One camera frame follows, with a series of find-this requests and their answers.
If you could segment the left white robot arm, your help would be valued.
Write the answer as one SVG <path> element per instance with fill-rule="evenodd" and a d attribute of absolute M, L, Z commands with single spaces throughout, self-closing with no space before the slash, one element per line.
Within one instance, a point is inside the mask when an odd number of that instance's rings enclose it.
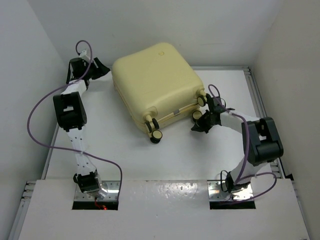
<path fill-rule="evenodd" d="M 91 63 L 84 57 L 69 61 L 66 89 L 53 96 L 57 123 L 65 130 L 72 149 L 75 150 L 77 164 L 73 181 L 84 194 L 95 195 L 101 189 L 101 181 L 96 166 L 84 154 L 88 148 L 85 141 L 87 114 L 82 101 L 82 94 L 88 89 L 90 80 L 96 80 L 109 73 L 110 69 L 95 57 Z"/>

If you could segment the metal base plate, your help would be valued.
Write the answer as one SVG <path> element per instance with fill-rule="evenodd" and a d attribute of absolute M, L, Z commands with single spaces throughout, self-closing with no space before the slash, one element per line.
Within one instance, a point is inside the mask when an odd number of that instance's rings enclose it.
<path fill-rule="evenodd" d="M 116 202 L 118 200 L 118 193 L 120 189 L 120 181 L 103 180 L 100 189 L 97 191 L 83 193 L 77 186 L 74 193 L 73 200 L 75 202 Z"/>
<path fill-rule="evenodd" d="M 228 192 L 224 180 L 208 180 L 207 189 L 210 203 L 222 203 L 244 200 L 251 201 L 254 197 L 252 186 L 250 183 L 247 186 L 241 187 L 238 190 Z"/>

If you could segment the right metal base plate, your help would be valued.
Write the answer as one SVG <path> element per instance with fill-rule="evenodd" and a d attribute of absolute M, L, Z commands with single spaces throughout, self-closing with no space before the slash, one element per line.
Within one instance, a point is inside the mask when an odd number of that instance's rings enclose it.
<path fill-rule="evenodd" d="M 252 186 L 250 183 L 247 186 L 241 187 L 238 190 L 228 192 L 224 180 L 208 180 L 207 189 L 210 203 L 222 203 L 244 200 L 251 201 L 254 197 Z"/>

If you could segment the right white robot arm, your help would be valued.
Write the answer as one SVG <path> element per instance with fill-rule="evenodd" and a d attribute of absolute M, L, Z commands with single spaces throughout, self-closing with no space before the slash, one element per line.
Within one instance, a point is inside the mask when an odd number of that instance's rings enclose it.
<path fill-rule="evenodd" d="M 262 167 L 283 156 L 284 148 L 273 118 L 244 115 L 234 108 L 226 108 L 219 97 L 209 94 L 199 96 L 197 102 L 208 109 L 198 118 L 196 113 L 192 114 L 192 131 L 207 134 L 214 126 L 221 126 L 242 135 L 244 157 L 226 174 L 222 191 L 231 193 L 246 187 Z"/>

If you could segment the grey aluminium table rail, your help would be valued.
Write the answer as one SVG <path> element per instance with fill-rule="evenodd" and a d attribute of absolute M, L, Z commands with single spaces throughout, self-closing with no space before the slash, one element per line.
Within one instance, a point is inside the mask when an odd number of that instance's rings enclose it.
<path fill-rule="evenodd" d="M 199 71 L 250 71 L 247 66 L 192 66 L 192 69 Z"/>

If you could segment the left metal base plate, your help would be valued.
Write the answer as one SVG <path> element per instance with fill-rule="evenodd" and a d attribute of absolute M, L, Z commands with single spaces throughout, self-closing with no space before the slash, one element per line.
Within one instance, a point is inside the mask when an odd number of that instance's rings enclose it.
<path fill-rule="evenodd" d="M 97 191 L 83 193 L 77 186 L 74 193 L 73 200 L 75 202 L 116 202 L 118 200 L 118 193 L 120 189 L 120 181 L 103 180 L 100 189 Z"/>

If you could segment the cream yellow suitcase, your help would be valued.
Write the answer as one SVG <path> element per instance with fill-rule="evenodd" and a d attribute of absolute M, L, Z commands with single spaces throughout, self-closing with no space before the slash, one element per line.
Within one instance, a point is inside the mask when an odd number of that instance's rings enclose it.
<path fill-rule="evenodd" d="M 117 59 L 111 75 L 134 123 L 154 144 L 164 127 L 188 116 L 197 121 L 207 102 L 203 81 L 167 42 Z"/>

